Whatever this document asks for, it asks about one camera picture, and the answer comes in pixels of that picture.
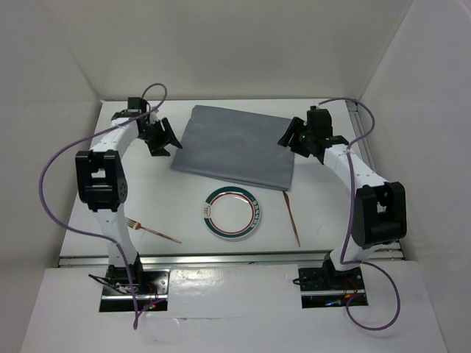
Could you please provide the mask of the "grey cloth napkin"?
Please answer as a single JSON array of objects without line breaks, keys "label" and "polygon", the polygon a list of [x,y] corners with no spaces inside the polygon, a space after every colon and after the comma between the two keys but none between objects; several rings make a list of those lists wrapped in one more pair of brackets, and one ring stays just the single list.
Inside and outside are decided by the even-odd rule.
[{"label": "grey cloth napkin", "polygon": [[294,154],[277,144],[290,120],[197,105],[171,169],[271,190],[288,190]]}]

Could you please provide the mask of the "white plate green red rim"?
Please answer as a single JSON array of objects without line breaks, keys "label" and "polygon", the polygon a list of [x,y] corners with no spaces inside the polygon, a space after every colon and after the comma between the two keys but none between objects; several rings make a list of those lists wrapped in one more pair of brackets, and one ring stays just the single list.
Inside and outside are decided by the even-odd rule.
[{"label": "white plate green red rim", "polygon": [[248,190],[226,186],[212,192],[202,205],[202,219],[216,237],[230,242],[249,238],[261,220],[261,204]]}]

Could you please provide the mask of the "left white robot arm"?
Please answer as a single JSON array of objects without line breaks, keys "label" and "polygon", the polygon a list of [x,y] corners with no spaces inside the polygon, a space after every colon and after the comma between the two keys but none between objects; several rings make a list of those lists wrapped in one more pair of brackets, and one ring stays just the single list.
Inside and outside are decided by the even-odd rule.
[{"label": "left white robot arm", "polygon": [[142,140],[151,156],[168,157],[168,145],[182,147],[167,118],[157,119],[147,100],[129,97],[127,108],[111,118],[112,130],[90,150],[75,156],[77,187],[82,203],[96,217],[108,246],[107,276],[128,293],[145,285],[141,259],[125,221],[128,184],[121,158],[130,144]]}]

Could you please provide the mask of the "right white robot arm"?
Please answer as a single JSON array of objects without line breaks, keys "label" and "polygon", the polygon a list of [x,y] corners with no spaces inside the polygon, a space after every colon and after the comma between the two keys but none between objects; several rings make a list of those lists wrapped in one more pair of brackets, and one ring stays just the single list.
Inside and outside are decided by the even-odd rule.
[{"label": "right white robot arm", "polygon": [[295,282],[304,289],[324,285],[338,290],[373,252],[406,236],[406,190],[376,174],[351,142],[334,135],[328,110],[312,106],[306,115],[306,120],[292,118],[278,143],[328,167],[350,192],[350,214],[343,244],[326,255],[319,274]]}]

